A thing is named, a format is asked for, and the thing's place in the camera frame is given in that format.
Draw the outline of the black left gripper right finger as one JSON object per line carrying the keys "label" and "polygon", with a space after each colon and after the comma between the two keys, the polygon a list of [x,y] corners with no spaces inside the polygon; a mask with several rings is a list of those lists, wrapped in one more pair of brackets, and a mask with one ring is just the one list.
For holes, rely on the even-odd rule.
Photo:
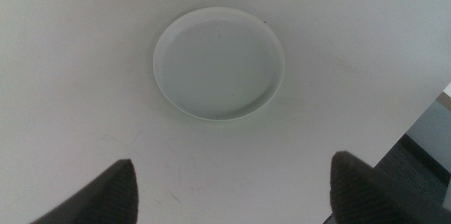
{"label": "black left gripper right finger", "polygon": [[348,151],[334,154],[330,205],[337,223],[450,224],[450,211]]}

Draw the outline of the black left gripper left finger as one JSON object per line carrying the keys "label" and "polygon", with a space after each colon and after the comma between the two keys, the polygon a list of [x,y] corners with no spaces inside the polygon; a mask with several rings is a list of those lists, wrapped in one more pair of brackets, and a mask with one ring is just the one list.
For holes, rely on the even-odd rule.
{"label": "black left gripper left finger", "polygon": [[135,224],[139,196],[135,168],[121,159],[103,173],[35,220],[41,224]]}

